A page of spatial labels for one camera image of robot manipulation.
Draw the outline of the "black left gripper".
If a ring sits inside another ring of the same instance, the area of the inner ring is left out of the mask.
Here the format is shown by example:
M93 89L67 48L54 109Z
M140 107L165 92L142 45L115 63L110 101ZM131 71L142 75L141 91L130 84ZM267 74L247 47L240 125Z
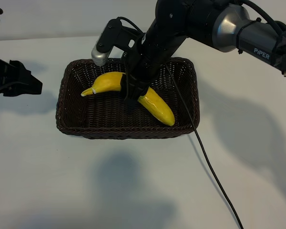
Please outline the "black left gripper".
M11 85L12 68L16 68L16 78L21 84ZM23 63L16 60L5 62L0 59L0 94L5 97L14 97L22 94L41 94L42 82L27 70Z

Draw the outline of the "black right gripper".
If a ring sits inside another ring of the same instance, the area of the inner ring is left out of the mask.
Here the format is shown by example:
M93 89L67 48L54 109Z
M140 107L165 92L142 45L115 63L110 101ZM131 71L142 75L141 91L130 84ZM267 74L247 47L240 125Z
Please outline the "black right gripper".
M159 70L182 44L180 36L145 34L133 53L123 58L126 73L122 73L121 93L128 106L135 106L140 96L159 76Z

